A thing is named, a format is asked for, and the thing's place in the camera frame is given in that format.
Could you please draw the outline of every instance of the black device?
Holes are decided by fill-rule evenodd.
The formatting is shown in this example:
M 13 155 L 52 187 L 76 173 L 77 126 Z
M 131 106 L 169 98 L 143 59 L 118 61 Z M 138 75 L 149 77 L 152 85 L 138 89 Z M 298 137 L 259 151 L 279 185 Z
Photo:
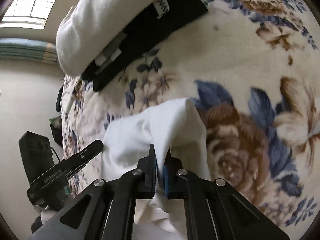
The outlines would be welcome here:
M 77 164 L 79 171 L 83 164 Z M 71 175 L 69 169 L 60 169 Z M 136 199 L 154 197 L 156 171 L 151 144 L 149 155 L 139 160 L 136 169 L 113 181 L 95 180 L 29 240 L 130 240 Z M 171 157 L 170 151 L 164 164 L 164 187 L 166 198 L 184 200 L 188 240 L 289 240 L 224 179 L 200 179 L 183 169 L 181 160 Z M 33 190 L 41 195 L 37 188 Z
M 29 183 L 54 166 L 47 137 L 27 131 L 19 140 L 19 148 Z
M 30 183 L 27 196 L 33 205 L 47 203 L 59 211 L 64 206 L 67 194 L 64 187 L 68 180 L 103 150 L 103 143 L 95 140 L 79 153 L 63 159 Z

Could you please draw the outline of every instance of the floral bedspread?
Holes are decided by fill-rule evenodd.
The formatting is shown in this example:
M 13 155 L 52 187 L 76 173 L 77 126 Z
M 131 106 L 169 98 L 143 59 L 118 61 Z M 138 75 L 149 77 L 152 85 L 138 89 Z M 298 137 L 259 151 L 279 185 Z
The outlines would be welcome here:
M 202 0 L 209 13 L 141 55 L 103 91 L 65 77 L 65 158 L 116 118 L 191 97 L 207 127 L 212 179 L 225 178 L 300 239 L 320 205 L 320 27 L 303 0 Z M 101 172 L 92 160 L 74 195 Z

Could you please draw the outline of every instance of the blue leaf pattern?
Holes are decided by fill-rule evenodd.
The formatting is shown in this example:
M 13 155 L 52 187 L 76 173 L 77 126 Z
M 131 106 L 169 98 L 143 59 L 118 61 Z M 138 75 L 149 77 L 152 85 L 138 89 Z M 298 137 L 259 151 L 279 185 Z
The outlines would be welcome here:
M 267 93 L 261 89 L 251 88 L 251 98 L 248 101 L 251 117 L 265 131 L 269 142 L 268 155 L 270 158 L 271 177 L 281 182 L 281 189 L 290 196 L 299 197 L 303 186 L 299 185 L 299 176 L 296 174 L 296 165 L 291 158 L 289 147 L 281 141 L 272 126 L 275 111 L 272 108 Z M 277 179 L 281 172 L 286 176 Z
M 265 91 L 251 88 L 251 98 L 248 102 L 251 117 L 264 130 L 271 126 L 275 113 Z
M 215 82 L 195 81 L 198 87 L 199 100 L 196 104 L 199 108 L 208 110 L 221 103 L 229 103 L 233 106 L 233 100 L 229 92 L 220 84 Z
M 158 69 L 162 68 L 162 62 L 158 57 L 155 57 L 150 64 L 151 69 L 153 68 L 155 72 L 158 72 Z
M 314 197 L 312 197 L 312 198 L 308 201 L 307 208 L 310 207 L 310 205 L 312 204 L 313 200 L 314 200 Z
M 135 99 L 135 96 L 132 91 L 129 90 L 125 93 L 125 101 L 126 101 L 127 108 L 130 108 L 130 106 L 134 104 L 134 99 Z
M 229 8 L 238 9 L 241 3 L 238 0 L 223 0 L 224 2 L 229 4 Z
M 107 113 L 107 121 L 103 124 L 103 127 L 104 127 L 105 130 L 107 130 L 109 124 L 110 124 L 114 119 L 115 119 L 115 117 L 114 117 L 113 115 L 110 117 L 110 114 Z
M 148 52 L 148 56 L 155 56 L 159 52 L 160 49 L 152 49 Z
M 306 37 L 309 34 L 308 30 L 306 27 L 303 27 L 302 29 L 302 36 Z
M 251 11 L 246 7 L 244 7 L 243 5 L 240 5 L 239 9 L 241 10 L 242 14 L 245 16 L 251 14 Z
M 307 199 L 308 197 L 304 198 L 298 204 L 297 209 L 295 210 L 295 212 L 293 212 L 291 218 L 286 221 L 285 223 L 286 227 L 288 227 L 289 225 L 292 225 L 294 222 L 295 222 L 294 225 L 296 226 L 301 220 L 304 221 L 307 218 L 307 216 L 311 217 L 314 214 L 313 211 L 311 211 L 311 209 L 314 209 L 317 206 L 317 204 L 315 203 L 309 208 L 309 206 L 314 200 L 313 197 L 308 201 L 306 208 L 303 209 L 307 202 Z
M 294 10 L 294 7 L 290 4 L 293 3 L 293 5 L 296 6 L 299 12 L 303 13 L 303 11 L 307 11 L 306 8 L 304 8 L 303 4 L 297 0 L 281 0 L 284 2 L 284 4 L 287 6 L 287 8 Z
M 139 72 L 139 73 L 142 73 L 142 72 L 144 72 L 144 71 L 146 71 L 146 70 L 150 70 L 151 68 L 147 65 L 147 64 L 140 64 L 139 66 L 137 66 L 137 71 Z
M 73 130 L 71 131 L 71 138 L 72 138 L 72 145 L 74 147 L 74 154 L 76 154 L 78 149 L 78 140 L 77 140 L 76 133 Z
M 282 98 L 281 102 L 276 104 L 276 114 L 280 114 L 282 112 L 290 112 L 289 105 L 284 100 L 284 98 Z
M 197 109 L 204 109 L 203 103 L 200 100 L 193 98 L 192 101 Z
M 308 37 L 308 43 L 311 45 L 313 49 L 318 49 L 318 47 L 315 45 L 315 41 L 313 40 L 313 37 L 309 35 Z
M 289 27 L 295 31 L 298 31 L 298 29 L 293 25 L 293 23 L 289 22 L 287 19 L 278 17 L 278 16 L 267 16 L 267 15 L 262 15 L 260 13 L 254 13 L 251 14 L 249 18 L 252 22 L 254 23 L 264 23 L 264 22 L 270 22 L 275 26 L 286 26 Z
M 136 85 L 137 85 L 138 79 L 132 79 L 129 85 L 129 89 L 131 92 L 134 92 L 134 90 L 136 89 Z

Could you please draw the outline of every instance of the white wall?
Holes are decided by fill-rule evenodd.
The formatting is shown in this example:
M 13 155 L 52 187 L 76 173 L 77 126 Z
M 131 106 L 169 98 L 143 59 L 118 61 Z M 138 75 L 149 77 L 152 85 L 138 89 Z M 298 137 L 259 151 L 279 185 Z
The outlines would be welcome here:
M 62 156 L 49 122 L 57 115 L 61 74 L 58 66 L 0 60 L 0 212 L 20 240 L 31 235 L 30 225 L 38 214 L 27 198 L 29 183 L 18 141 L 27 130 L 44 135 Z
M 55 43 L 61 20 L 79 0 L 56 0 L 43 30 L 25 28 L 0 28 L 0 37 L 25 38 Z

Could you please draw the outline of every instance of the black clamp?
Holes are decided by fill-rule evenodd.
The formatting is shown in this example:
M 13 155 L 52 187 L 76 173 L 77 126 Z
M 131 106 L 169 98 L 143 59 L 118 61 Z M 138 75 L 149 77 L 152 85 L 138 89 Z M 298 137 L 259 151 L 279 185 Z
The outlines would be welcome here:
M 154 197 L 156 170 L 151 144 L 136 169 L 113 181 L 95 180 L 30 240 L 131 240 L 136 199 Z M 188 240 L 289 240 L 225 180 L 199 178 L 170 151 L 164 187 L 166 198 L 184 200 Z

